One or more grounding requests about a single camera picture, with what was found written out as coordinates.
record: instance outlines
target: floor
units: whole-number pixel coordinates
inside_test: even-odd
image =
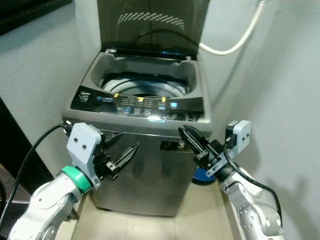
[[[56,240],[234,240],[218,184],[190,184],[175,218],[103,211],[89,195],[78,222],[64,222]]]

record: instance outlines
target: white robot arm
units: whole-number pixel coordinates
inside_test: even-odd
[[[225,144],[208,142],[192,126],[179,128],[182,140],[195,153],[194,161],[206,175],[219,181],[237,213],[237,220],[247,240],[284,240],[281,209],[276,193],[256,182],[244,169],[238,168],[231,158],[239,154],[250,141],[251,123],[233,121],[225,131]],[[272,192],[275,203],[266,197]]]
[[[129,147],[118,161],[113,162],[106,149],[122,133],[105,140],[105,135],[92,125],[67,122],[65,126],[73,166],[64,167],[53,181],[33,193],[26,212],[13,226],[8,240],[54,240],[74,204],[91,188],[97,190],[102,179],[116,179],[139,146],[137,143]]]

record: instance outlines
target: black cable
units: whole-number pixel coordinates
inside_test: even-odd
[[[266,190],[266,191],[268,191],[268,192],[270,192],[270,193],[272,194],[272,196],[273,196],[273,198],[274,198],[274,201],[275,201],[276,210],[277,210],[277,212],[278,212],[278,214],[279,214],[279,216],[280,216],[280,219],[281,219],[281,227],[282,227],[282,225],[283,225],[282,211],[281,211],[281,206],[280,206],[279,198],[278,198],[276,192],[275,192],[272,188],[270,188],[270,187],[268,187],[268,186],[266,186],[266,185],[263,185],[262,183],[260,183],[260,182],[258,182],[258,181],[256,181],[256,180],[252,179],[251,177],[249,177],[248,175],[246,175],[245,173],[243,173],[243,172],[240,170],[240,168],[234,163],[234,161],[232,161],[232,159],[231,159],[230,156],[228,155],[227,150],[228,150],[228,146],[227,146],[226,144],[224,144],[224,146],[223,146],[223,154],[224,154],[225,159],[227,160],[227,162],[231,165],[231,167],[232,167],[241,177],[243,177],[245,180],[247,180],[248,182],[252,183],[253,185],[256,185],[257,187],[262,188],[262,189],[264,189],[264,190]]]
[[[9,196],[9,198],[8,198],[6,204],[5,204],[5,207],[3,209],[3,213],[2,213],[1,218],[0,218],[0,230],[1,230],[2,226],[3,226],[3,224],[4,224],[5,217],[6,217],[6,214],[8,212],[9,206],[10,206],[11,202],[13,201],[14,196],[16,194],[16,191],[18,189],[22,173],[23,173],[24,169],[26,168],[26,165],[27,165],[28,161],[30,160],[32,154],[35,152],[36,148],[43,141],[43,139],[46,138],[46,136],[48,136],[54,130],[56,130],[58,128],[62,128],[63,126],[64,126],[64,124],[60,123],[58,125],[55,125],[55,126],[51,127],[47,132],[45,132],[41,137],[39,137],[39,139],[35,142],[35,144],[31,147],[31,149],[29,150],[29,152],[25,156],[24,160],[22,161],[22,164],[21,164],[21,167],[19,169],[19,172],[16,175],[16,178],[15,178],[15,181],[14,181],[10,196]]]

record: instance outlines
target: tinted glass lid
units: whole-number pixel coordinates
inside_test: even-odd
[[[196,59],[209,0],[98,0],[102,51]]]

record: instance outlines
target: washing machine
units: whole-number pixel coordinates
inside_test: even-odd
[[[98,209],[175,216],[197,169],[178,127],[209,136],[206,79],[197,61],[209,0],[98,0],[101,51],[62,111],[108,137],[116,160],[140,146],[116,181],[92,193]]]

